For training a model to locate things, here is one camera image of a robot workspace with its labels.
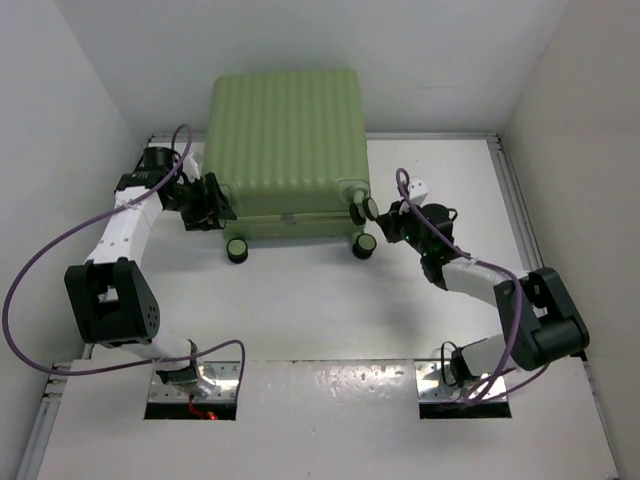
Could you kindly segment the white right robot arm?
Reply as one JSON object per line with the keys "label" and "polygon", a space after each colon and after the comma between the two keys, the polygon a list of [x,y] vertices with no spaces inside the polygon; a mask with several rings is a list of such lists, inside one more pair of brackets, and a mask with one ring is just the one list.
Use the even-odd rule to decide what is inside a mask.
{"label": "white right robot arm", "polygon": [[408,244],[420,256],[425,278],[449,292],[467,294],[497,310],[502,332],[454,349],[443,374],[464,387],[497,369],[533,371],[582,353],[590,333],[559,273],[549,267],[506,273],[454,250],[458,212],[441,204],[418,208],[404,201],[377,217],[385,239]]}

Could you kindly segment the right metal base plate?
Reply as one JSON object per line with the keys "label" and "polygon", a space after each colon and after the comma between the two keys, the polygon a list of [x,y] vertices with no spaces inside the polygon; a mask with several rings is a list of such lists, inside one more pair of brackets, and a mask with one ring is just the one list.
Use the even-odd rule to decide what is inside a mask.
{"label": "right metal base plate", "polygon": [[449,367],[449,360],[419,360],[414,362],[418,400],[427,404],[465,404],[476,400],[486,387],[489,375],[458,387]]}

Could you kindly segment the metal base plate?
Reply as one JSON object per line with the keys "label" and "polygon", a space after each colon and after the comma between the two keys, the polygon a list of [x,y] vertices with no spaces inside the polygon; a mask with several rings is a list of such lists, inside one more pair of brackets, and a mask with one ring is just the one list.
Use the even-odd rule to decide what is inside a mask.
{"label": "metal base plate", "polygon": [[155,404],[187,404],[190,397],[195,403],[233,403],[239,384],[239,362],[204,361],[198,364],[198,381],[186,386],[165,384],[153,371],[147,400]]}
{"label": "metal base plate", "polygon": [[476,400],[486,387],[489,375],[458,387],[449,367],[449,360],[419,360],[414,362],[418,400],[427,404],[465,404]]}

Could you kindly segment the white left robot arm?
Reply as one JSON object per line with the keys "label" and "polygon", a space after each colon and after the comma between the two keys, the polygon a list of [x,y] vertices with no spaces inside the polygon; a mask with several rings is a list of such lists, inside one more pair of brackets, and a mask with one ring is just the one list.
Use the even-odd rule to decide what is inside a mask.
{"label": "white left robot arm", "polygon": [[180,156],[167,147],[143,150],[135,169],[119,180],[115,208],[97,246],[64,276],[80,336],[155,362],[164,384],[203,397],[214,383],[194,357],[197,346],[162,325],[140,263],[162,212],[179,213],[188,231],[220,230],[236,215],[215,175],[202,171],[199,154]]}

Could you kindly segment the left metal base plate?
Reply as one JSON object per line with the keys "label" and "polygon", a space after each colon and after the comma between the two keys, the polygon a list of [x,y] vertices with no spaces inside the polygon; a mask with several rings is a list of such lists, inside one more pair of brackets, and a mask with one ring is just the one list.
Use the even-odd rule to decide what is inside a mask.
{"label": "left metal base plate", "polygon": [[187,404],[190,397],[195,403],[233,403],[239,384],[239,362],[204,361],[198,364],[198,381],[186,386],[165,384],[153,371],[147,400],[155,404]]}

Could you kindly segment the green suitcase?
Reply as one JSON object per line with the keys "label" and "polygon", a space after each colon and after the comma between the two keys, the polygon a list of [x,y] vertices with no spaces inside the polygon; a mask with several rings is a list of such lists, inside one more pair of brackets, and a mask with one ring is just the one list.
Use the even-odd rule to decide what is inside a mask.
{"label": "green suitcase", "polygon": [[344,237],[352,254],[377,247],[361,87],[349,67],[254,72],[216,79],[203,171],[234,218],[226,254],[254,240]]}

